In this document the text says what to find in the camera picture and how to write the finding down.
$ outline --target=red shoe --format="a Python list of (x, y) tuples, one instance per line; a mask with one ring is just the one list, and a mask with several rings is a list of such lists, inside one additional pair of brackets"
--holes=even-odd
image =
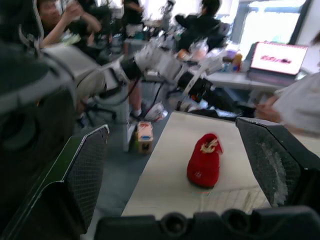
[(213, 188), (219, 178), (220, 155), (223, 148), (218, 137), (209, 133), (195, 145), (186, 175), (189, 181), (199, 187)]

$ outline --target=laptop screen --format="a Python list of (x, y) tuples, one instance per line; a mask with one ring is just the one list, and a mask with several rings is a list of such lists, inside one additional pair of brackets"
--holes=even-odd
[(287, 75), (297, 75), (308, 47), (270, 42), (258, 42), (251, 68)]

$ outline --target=small box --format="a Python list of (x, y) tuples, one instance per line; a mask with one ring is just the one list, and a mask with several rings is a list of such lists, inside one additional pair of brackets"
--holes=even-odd
[(138, 123), (136, 138), (138, 143), (138, 152), (141, 154), (150, 154), (152, 152), (152, 142), (154, 140), (151, 122), (140, 121)]

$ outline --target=hand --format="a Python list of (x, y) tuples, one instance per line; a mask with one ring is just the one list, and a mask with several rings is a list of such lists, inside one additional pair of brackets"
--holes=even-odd
[(145, 10), (145, 9), (140, 6), (140, 7), (137, 9), (137, 12), (140, 13), (140, 14), (142, 14), (142, 13), (144, 12), (144, 10)]
[(78, 4), (78, 2), (72, 2), (66, 6), (65, 11), (62, 15), (62, 19), (66, 24), (70, 24), (75, 18), (81, 17), (84, 14), (84, 10)]
[(272, 106), (258, 105), (256, 106), (255, 115), (258, 119), (267, 120), (273, 123), (281, 123), (282, 117), (279, 112), (275, 111)]

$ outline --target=man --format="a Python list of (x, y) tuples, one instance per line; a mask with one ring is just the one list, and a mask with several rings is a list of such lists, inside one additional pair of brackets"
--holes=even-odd
[(208, 38), (209, 51), (217, 47), (223, 41), (224, 35), (219, 35), (220, 21), (214, 19), (220, 8), (220, 0), (202, 0), (201, 15), (189, 15), (184, 18), (182, 15), (175, 16), (175, 20), (186, 30), (181, 34), (178, 43), (178, 50), (189, 51), (189, 48), (196, 40)]
[(41, 47), (60, 42), (66, 31), (85, 38), (101, 30), (99, 21), (85, 12), (77, 2), (69, 4), (62, 16), (54, 0), (37, 0), (37, 8), (44, 30)]
[[(320, 44), (320, 32), (312, 44)], [(256, 116), (281, 123), (293, 133), (320, 136), (319, 103), (320, 72), (276, 91), (264, 104), (256, 106)]]
[(142, 32), (143, 7), (139, 0), (122, 0), (124, 5), (124, 25), (128, 38), (134, 38), (137, 33)]
[[(124, 5), (124, 25), (125, 33), (128, 38), (134, 38), (137, 33), (142, 32), (142, 18), (144, 9), (140, 6), (139, 0), (122, 0)], [(129, 96), (129, 103), (132, 106), (131, 116), (138, 121), (143, 120), (146, 115), (144, 105), (142, 103), (142, 91), (140, 83), (136, 85), (134, 89), (134, 82), (128, 86), (129, 92), (132, 92)]]

